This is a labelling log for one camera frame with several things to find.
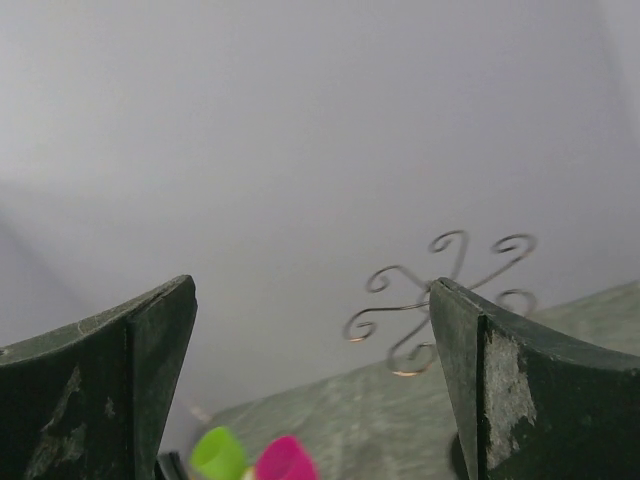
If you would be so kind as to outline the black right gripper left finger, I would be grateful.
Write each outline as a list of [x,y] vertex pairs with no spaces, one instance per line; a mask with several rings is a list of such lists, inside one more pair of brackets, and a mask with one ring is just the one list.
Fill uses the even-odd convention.
[[154,478],[196,314],[181,275],[2,347],[2,478]]

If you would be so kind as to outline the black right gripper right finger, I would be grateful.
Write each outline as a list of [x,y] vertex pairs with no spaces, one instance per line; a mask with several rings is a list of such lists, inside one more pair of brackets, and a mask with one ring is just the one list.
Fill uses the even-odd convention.
[[472,479],[636,479],[639,359],[433,282],[431,324]]

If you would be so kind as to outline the green wine glass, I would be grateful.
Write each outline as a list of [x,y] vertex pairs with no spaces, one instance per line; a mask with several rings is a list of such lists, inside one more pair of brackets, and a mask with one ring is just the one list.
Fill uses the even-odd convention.
[[194,446],[190,466],[205,479],[239,480],[248,467],[244,447],[226,426],[216,427]]

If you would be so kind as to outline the pink wine glass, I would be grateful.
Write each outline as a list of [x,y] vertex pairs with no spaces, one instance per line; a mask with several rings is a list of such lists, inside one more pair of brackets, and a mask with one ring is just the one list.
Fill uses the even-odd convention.
[[320,475],[302,443],[292,435],[272,441],[254,466],[258,480],[318,480]]

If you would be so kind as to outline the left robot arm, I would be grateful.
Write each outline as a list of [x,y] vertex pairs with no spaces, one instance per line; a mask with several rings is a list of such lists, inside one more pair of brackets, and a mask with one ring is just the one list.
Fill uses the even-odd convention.
[[188,475],[177,451],[158,455],[154,475],[156,480],[188,480]]

